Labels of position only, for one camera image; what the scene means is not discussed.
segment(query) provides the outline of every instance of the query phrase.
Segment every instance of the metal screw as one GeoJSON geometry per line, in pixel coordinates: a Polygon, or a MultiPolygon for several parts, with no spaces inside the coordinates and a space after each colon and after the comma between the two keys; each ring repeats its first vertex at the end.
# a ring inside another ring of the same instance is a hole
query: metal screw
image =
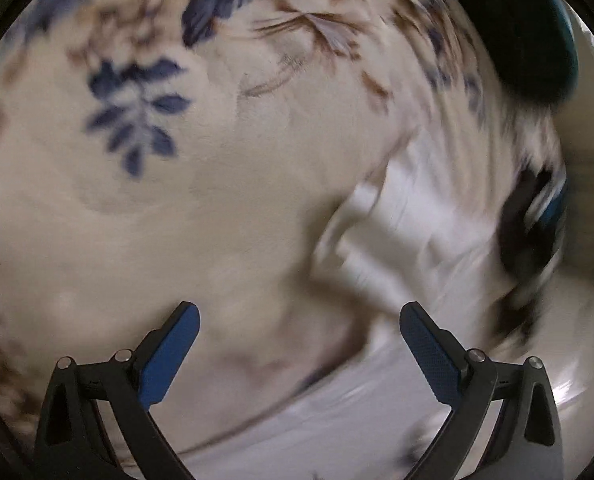
{"type": "Polygon", "coordinates": [[[114,360],[119,361],[120,363],[125,363],[126,361],[129,361],[131,357],[132,350],[128,350],[127,348],[117,350],[114,354],[114,360]]]}
{"type": "Polygon", "coordinates": [[[478,348],[468,350],[468,357],[470,357],[475,363],[482,363],[486,360],[486,354],[484,354],[478,348]]]}
{"type": "Polygon", "coordinates": [[[57,361],[57,368],[59,370],[65,370],[72,364],[72,359],[70,357],[62,357],[57,361]]]}
{"type": "Polygon", "coordinates": [[[531,357],[528,359],[528,362],[530,363],[530,366],[532,366],[533,368],[536,368],[537,370],[539,370],[540,368],[543,368],[543,361],[541,359],[539,359],[538,357],[531,357]]]}

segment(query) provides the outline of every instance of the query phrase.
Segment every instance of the black and blue object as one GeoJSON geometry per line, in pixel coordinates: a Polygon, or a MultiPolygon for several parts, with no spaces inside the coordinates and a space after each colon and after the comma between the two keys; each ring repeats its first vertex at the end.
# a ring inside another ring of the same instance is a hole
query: black and blue object
{"type": "Polygon", "coordinates": [[[539,358],[514,365],[491,361],[478,349],[466,351],[418,303],[408,303],[401,310],[399,325],[435,397],[452,409],[406,480],[455,478],[490,402],[500,399],[504,402],[488,446],[467,478],[562,480],[557,407],[539,358]]]}
{"type": "MultiPolygon", "coordinates": [[[[61,358],[42,406],[31,460],[0,418],[0,479],[129,480],[97,409],[108,400],[147,480],[192,480],[148,413],[173,381],[200,328],[199,310],[181,303],[132,352],[78,365],[61,358]]],[[[496,427],[472,480],[561,480],[557,409],[543,363],[495,363],[440,330],[418,303],[401,311],[400,329],[435,396],[452,412],[405,480],[449,480],[463,464],[492,400],[503,399],[496,427]]]]}

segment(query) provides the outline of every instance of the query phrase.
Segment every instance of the blue gripper pad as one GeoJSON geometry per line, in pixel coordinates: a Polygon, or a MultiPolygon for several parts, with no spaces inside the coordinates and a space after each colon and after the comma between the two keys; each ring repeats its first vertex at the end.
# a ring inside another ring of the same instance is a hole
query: blue gripper pad
{"type": "Polygon", "coordinates": [[[434,396],[440,403],[448,404],[455,410],[461,401],[461,372],[439,341],[442,333],[451,338],[452,334],[439,330],[416,302],[408,303],[401,309],[399,329],[434,396]]]}
{"type": "Polygon", "coordinates": [[[199,309],[192,303],[186,303],[185,306],[186,309],[141,372],[138,397],[145,409],[164,399],[177,370],[199,333],[199,309]]]}

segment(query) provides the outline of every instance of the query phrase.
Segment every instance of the floral blanket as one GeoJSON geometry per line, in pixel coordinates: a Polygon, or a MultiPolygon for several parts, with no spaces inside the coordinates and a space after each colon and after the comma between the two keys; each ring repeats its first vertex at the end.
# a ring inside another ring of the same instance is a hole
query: floral blanket
{"type": "Polygon", "coordinates": [[[202,333],[155,418],[176,450],[253,420],[365,339],[310,259],[423,136],[477,218],[558,164],[454,1],[34,0],[0,42],[8,366],[39,398],[60,356],[107,359],[190,300],[202,333]]]}

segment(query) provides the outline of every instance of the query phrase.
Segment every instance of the dark blue object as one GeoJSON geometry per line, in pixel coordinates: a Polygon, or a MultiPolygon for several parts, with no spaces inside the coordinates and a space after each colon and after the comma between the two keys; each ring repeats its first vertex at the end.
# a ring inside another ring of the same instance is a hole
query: dark blue object
{"type": "Polygon", "coordinates": [[[501,81],[538,105],[567,99],[578,59],[561,0],[459,0],[477,28],[501,81]]]}
{"type": "Polygon", "coordinates": [[[158,348],[141,370],[138,397],[145,409],[164,399],[177,370],[199,333],[199,326],[199,309],[192,303],[184,303],[182,311],[174,320],[174,325],[168,329],[168,333],[164,335],[158,348]]]}
{"type": "Polygon", "coordinates": [[[152,112],[165,115],[180,114],[192,100],[177,93],[149,97],[149,86],[177,76],[186,69],[174,60],[161,57],[149,66],[136,63],[119,69],[110,60],[103,60],[99,71],[88,79],[93,96],[106,106],[86,122],[86,131],[95,133],[112,128],[106,150],[123,150],[122,168],[133,178],[144,171],[144,158],[149,153],[171,158],[176,155],[174,139],[161,126],[151,124],[152,112]],[[116,104],[117,95],[126,86],[137,92],[131,102],[116,104]]]}
{"type": "Polygon", "coordinates": [[[399,318],[401,335],[424,373],[434,396],[455,410],[461,401],[461,374],[440,342],[424,323],[418,310],[405,307],[399,318]]]}

